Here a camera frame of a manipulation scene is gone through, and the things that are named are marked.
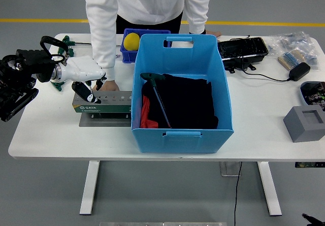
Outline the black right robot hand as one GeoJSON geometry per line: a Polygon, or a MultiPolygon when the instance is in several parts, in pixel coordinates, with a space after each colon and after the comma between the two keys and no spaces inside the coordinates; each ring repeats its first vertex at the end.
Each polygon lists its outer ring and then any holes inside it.
{"type": "Polygon", "coordinates": [[[312,226],[323,226],[324,225],[323,221],[321,221],[313,216],[310,216],[306,213],[302,213],[302,217],[309,222],[308,225],[312,225],[312,226]]]}

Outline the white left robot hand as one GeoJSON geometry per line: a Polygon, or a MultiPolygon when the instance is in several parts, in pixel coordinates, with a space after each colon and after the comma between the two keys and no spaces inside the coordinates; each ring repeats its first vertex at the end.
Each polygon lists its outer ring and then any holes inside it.
{"type": "Polygon", "coordinates": [[[71,80],[73,91],[84,101],[100,104],[92,91],[91,82],[95,81],[98,88],[106,82],[106,72],[91,56],[69,57],[66,64],[56,65],[56,77],[58,82],[71,80]]]}

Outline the person's right hand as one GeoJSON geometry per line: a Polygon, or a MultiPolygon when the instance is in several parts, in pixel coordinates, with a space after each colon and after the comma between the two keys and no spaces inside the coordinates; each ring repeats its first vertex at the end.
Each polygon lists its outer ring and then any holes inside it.
{"type": "Polygon", "coordinates": [[[106,81],[101,88],[98,88],[97,85],[94,86],[93,90],[96,91],[119,91],[119,87],[114,80],[106,81]]]}

